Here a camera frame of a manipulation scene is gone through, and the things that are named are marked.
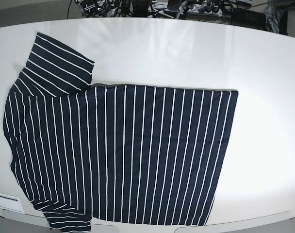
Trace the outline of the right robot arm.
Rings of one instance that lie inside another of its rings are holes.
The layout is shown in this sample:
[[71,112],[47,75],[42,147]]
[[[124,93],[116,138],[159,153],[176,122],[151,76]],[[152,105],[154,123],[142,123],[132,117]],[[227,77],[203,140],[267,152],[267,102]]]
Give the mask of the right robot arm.
[[75,0],[84,17],[107,17],[109,11],[119,6],[118,0]]

